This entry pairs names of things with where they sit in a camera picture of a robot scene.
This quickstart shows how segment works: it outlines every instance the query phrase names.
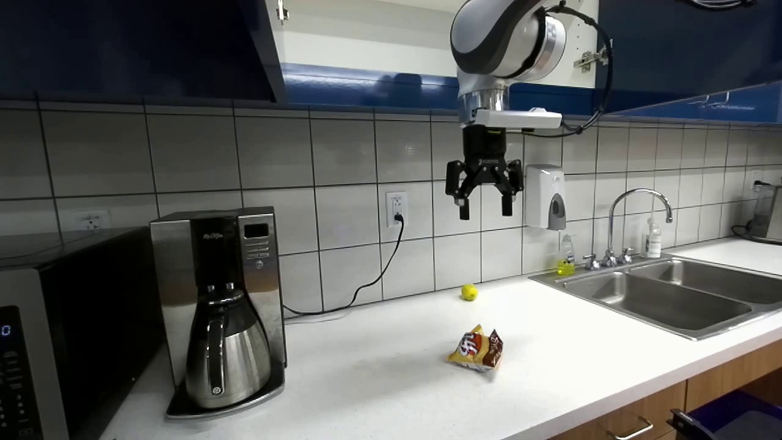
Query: carafe handle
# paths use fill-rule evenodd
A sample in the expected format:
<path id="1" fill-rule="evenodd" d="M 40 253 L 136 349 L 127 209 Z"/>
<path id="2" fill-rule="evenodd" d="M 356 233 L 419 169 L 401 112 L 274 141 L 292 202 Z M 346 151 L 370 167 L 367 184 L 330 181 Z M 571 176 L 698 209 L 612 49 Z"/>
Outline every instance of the carafe handle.
<path id="1" fill-rule="evenodd" d="M 224 313 L 210 316 L 210 319 L 205 322 L 207 380 L 210 380 L 213 396 L 224 393 L 224 327 L 227 327 Z"/>

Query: white countertop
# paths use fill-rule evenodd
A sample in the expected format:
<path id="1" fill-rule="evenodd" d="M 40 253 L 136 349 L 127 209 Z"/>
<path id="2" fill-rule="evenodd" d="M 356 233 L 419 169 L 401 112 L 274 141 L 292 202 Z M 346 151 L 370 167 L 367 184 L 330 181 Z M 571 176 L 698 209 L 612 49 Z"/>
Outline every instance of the white countertop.
<path id="1" fill-rule="evenodd" d="M 715 242 L 677 252 L 782 277 L 782 247 Z M 288 319 L 285 389 L 246 410 L 166 421 L 163 352 L 101 438 L 549 438 L 782 336 L 766 313 L 694 341 L 530 278 Z M 444 356 L 473 325 L 505 341 L 490 377 Z"/>

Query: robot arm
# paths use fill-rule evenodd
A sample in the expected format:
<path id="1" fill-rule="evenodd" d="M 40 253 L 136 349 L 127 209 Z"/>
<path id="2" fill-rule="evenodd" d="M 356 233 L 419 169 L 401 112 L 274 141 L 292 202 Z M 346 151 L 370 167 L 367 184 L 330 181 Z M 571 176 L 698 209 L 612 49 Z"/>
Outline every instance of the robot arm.
<path id="1" fill-rule="evenodd" d="M 464 160 L 447 163 L 444 193 L 468 220 L 468 193 L 492 184 L 503 196 L 503 214 L 512 214 L 523 176 L 519 160 L 505 163 L 505 127 L 560 127 L 561 115 L 510 112 L 505 94 L 510 82 L 540 79 L 560 63 L 565 25 L 547 16 L 540 0 L 467 0 L 449 41 L 459 66 Z"/>

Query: wooden drawer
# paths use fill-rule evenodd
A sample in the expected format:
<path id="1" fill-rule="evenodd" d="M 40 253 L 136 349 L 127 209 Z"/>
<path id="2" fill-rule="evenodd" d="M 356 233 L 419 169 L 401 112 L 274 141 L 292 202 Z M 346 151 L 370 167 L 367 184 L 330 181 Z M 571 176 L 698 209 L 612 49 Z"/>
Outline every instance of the wooden drawer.
<path id="1" fill-rule="evenodd" d="M 673 431 L 666 426 L 670 410 L 683 405 L 683 383 L 661 389 L 659 393 L 653 393 L 648 399 L 639 399 L 629 405 L 622 405 L 607 416 L 600 416 L 585 426 L 579 426 L 574 431 L 566 431 L 556 435 L 556 440 L 605 440 L 612 435 L 629 435 L 639 431 L 648 423 L 654 428 L 645 435 L 637 435 L 637 440 L 661 440 L 673 438 Z"/>
<path id="2" fill-rule="evenodd" d="M 782 341 L 726 362 L 687 380 L 687 410 L 741 389 L 782 367 Z"/>

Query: sink faucet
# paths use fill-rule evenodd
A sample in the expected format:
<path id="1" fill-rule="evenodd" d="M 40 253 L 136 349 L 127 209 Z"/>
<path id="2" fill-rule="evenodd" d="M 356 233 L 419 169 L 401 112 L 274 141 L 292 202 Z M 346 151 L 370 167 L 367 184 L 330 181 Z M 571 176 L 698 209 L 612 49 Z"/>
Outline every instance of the sink faucet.
<path id="1" fill-rule="evenodd" d="M 661 206 L 665 206 L 665 223 L 672 223 L 673 220 L 673 209 L 670 207 L 670 202 L 665 201 L 665 196 L 659 190 L 653 190 L 653 187 L 629 187 L 626 193 L 621 193 L 612 202 L 610 202 L 610 212 L 607 212 L 607 247 L 605 247 L 605 258 L 602 258 L 602 266 L 615 266 L 618 258 L 612 253 L 612 209 L 615 206 L 628 198 L 629 193 L 637 193 L 637 190 L 645 190 L 648 196 L 653 198 L 659 198 Z"/>

